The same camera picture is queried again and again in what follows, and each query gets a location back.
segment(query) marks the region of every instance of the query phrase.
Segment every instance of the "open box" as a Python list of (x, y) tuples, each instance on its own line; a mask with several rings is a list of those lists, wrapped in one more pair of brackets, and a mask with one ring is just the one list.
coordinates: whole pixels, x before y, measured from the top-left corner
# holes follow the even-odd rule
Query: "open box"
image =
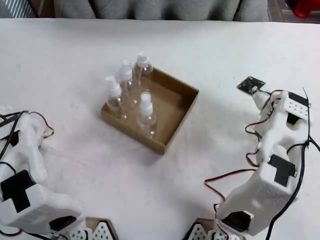
[(150, 138), (140, 131), (137, 124), (138, 107), (127, 112), (127, 121), (121, 121), (110, 113), (107, 104), (102, 107), (101, 114), (108, 124), (156, 153), (164, 154), (195, 103), (199, 90), (156, 68), (151, 74), (149, 88), (153, 109), (157, 114), (155, 137)]

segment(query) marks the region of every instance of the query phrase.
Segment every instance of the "white fabric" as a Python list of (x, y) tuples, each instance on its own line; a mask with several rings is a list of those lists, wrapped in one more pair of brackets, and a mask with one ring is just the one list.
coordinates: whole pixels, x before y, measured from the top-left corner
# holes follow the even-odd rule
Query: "white fabric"
[[(256, 146), (244, 127), (258, 110), (236, 89), (249, 75), (270, 89), (302, 95), (305, 87), (311, 135), (320, 141), (320, 25), (3, 19), (0, 33), (0, 103), (38, 111), (56, 130), (41, 147), (47, 186), (78, 200), (87, 216), (111, 219), (121, 240), (182, 239), (197, 217), (214, 217), (220, 199), (203, 180), (249, 168), (245, 154)], [(163, 156), (100, 116), (105, 76), (141, 50), (155, 67), (200, 90)], [(320, 235), (319, 159), (311, 146), (299, 200), (276, 222), (272, 239)], [(226, 195), (249, 176), (215, 186)]]

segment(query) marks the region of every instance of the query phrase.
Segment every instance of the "circuit board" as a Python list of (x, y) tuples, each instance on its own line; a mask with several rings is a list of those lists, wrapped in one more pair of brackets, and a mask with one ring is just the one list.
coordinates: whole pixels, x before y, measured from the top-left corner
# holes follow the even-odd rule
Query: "circuit board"
[(243, 82), (236, 86), (236, 88), (252, 96), (265, 84), (264, 81), (256, 79), (253, 76), (248, 76)]

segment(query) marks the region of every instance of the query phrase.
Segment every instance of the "red object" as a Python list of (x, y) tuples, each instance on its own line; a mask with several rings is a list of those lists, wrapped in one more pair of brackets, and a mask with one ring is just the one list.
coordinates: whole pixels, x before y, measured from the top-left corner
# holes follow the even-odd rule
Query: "red object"
[(311, 11), (320, 9), (320, 0), (299, 0), (293, 13), (301, 19), (306, 19)]

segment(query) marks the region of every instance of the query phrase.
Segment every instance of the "red wire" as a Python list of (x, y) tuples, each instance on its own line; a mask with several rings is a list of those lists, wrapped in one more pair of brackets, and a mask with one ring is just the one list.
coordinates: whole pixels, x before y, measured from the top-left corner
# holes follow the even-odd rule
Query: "red wire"
[(225, 196), (221, 192), (219, 192), (218, 190), (216, 190), (215, 188), (210, 186), (208, 183), (216, 181), (216, 180), (219, 180), (219, 179), (223, 179), (225, 177), (229, 177), (231, 175), (235, 175), (235, 174), (239, 174), (239, 173), (243, 173), (243, 172), (248, 172), (248, 171), (255, 171), (255, 169), (249, 168), (249, 169), (239, 169), (239, 170), (236, 170), (236, 171), (231, 171), (231, 172), (228, 172), (226, 174), (223, 174), (223, 175), (220, 175), (220, 176), (216, 176), (214, 178), (206, 179), (206, 180), (204, 180), (203, 184), (206, 187), (208, 187), (209, 189), (211, 189), (212, 191), (214, 191), (216, 194), (218, 194), (221, 197), (221, 199), (223, 200), (223, 202), (224, 202), (226, 200)]
[(228, 233), (227, 233), (225, 230), (223, 230), (222, 227), (220, 227), (219, 224), (217, 224), (217, 226), (218, 226), (218, 228), (220, 229), (220, 231), (223, 232), (223, 233), (226, 235), (226, 240), (229, 240), (229, 235), (228, 235)]
[(16, 237), (16, 236), (19, 236), (20, 234), (22, 234), (22, 232), (23, 232), (22, 229), (19, 229), (19, 231), (16, 233), (5, 233), (0, 230), (0, 234), (5, 237)]
[(220, 203), (215, 203), (215, 204), (213, 204), (213, 209), (214, 209), (214, 211), (217, 213), (217, 205), (219, 205)]
[(246, 158), (246, 160), (248, 161), (248, 163), (249, 163), (252, 167), (255, 167), (255, 168), (258, 168), (259, 165), (258, 165), (258, 164), (255, 164), (255, 163), (249, 158), (249, 155), (256, 155), (258, 152), (259, 152), (259, 149), (257, 149), (255, 152), (248, 152), (248, 153), (245, 155), (245, 158)]
[[(274, 94), (275, 92), (282, 92), (282, 91), (283, 91), (283, 90), (280, 90), (280, 89), (277, 89), (277, 90), (272, 91), (271, 94), (270, 94), (269, 100), (271, 99), (272, 94)], [(258, 121), (258, 122), (251, 123), (251, 124), (247, 125), (247, 126), (244, 128), (244, 130), (245, 130), (246, 133), (257, 136), (258, 141), (260, 141), (260, 140), (259, 140), (259, 135), (258, 135), (256, 132), (249, 131), (247, 128), (266, 122), (266, 121), (271, 117), (272, 113), (273, 113), (274, 110), (275, 110), (275, 108), (274, 108), (274, 103), (275, 103), (276, 100), (281, 100), (281, 98), (280, 98), (280, 97), (277, 97), (277, 98), (275, 98), (275, 99), (271, 102), (271, 107), (272, 107), (272, 109), (271, 109), (271, 112), (270, 112), (270, 114), (268, 115), (268, 117), (267, 117), (266, 119), (264, 119), (264, 120), (262, 120), (262, 121)], [(256, 155), (256, 154), (258, 153), (258, 151), (259, 151), (259, 150), (255, 151), (255, 152), (248, 152), (248, 153), (245, 155), (245, 158), (246, 158), (247, 162), (250, 164), (250, 166), (255, 167), (255, 168), (259, 167), (259, 165), (255, 164), (255, 163), (249, 158), (249, 155)]]

